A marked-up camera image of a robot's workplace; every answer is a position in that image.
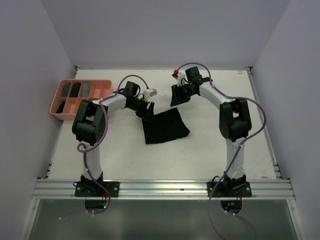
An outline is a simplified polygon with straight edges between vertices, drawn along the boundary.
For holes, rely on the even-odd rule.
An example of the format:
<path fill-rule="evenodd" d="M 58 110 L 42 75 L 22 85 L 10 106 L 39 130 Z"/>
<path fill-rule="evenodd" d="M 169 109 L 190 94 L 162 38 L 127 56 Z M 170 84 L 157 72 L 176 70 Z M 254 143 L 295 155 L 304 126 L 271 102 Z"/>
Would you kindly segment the pink divided organizer tray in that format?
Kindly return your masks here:
<path fill-rule="evenodd" d="M 61 97 L 62 89 L 65 84 L 71 83 L 67 97 Z M 69 97 L 70 90 L 74 83 L 81 83 L 78 97 Z M 83 83 L 91 83 L 91 88 L 88 97 L 82 97 Z M 72 121 L 75 119 L 76 113 L 81 101 L 95 101 L 101 98 L 108 97 L 113 92 L 113 83 L 108 79 L 63 79 L 58 83 L 54 97 L 49 108 L 49 113 L 61 121 Z M 56 111 L 61 102 L 65 101 L 65 106 L 61 114 L 56 114 Z"/>

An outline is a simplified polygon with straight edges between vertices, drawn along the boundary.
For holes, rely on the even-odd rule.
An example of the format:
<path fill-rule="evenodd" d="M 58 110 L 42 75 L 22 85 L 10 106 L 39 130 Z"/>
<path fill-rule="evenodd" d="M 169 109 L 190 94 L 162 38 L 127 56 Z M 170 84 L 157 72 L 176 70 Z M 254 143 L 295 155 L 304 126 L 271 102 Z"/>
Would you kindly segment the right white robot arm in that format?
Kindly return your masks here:
<path fill-rule="evenodd" d="M 252 129 L 247 100 L 227 97 L 215 87 L 210 77 L 202 77 L 197 67 L 191 67 L 185 73 L 176 69 L 172 77 L 176 79 L 176 84 L 171 86 L 171 107 L 187 103 L 192 96 L 198 95 L 219 110 L 218 127 L 227 148 L 222 189 L 227 196 L 235 196 L 246 182 L 242 141 Z"/>

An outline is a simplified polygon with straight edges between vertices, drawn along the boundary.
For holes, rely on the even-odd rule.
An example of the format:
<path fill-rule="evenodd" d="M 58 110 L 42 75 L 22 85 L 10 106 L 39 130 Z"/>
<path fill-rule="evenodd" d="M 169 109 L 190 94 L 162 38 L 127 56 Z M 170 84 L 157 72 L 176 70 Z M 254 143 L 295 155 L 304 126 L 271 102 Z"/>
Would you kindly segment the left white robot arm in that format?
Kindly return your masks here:
<path fill-rule="evenodd" d="M 109 115 L 129 109 L 142 120 L 150 123 L 155 121 L 155 103 L 146 97 L 146 92 L 139 97 L 139 90 L 138 84 L 128 81 L 124 88 L 117 89 L 110 96 L 80 102 L 72 124 L 72 133 L 79 142 L 76 149 L 83 155 L 81 181 L 89 180 L 86 190 L 92 196 L 99 196 L 104 190 L 104 184 L 99 181 L 103 177 L 99 146 L 108 132 Z"/>

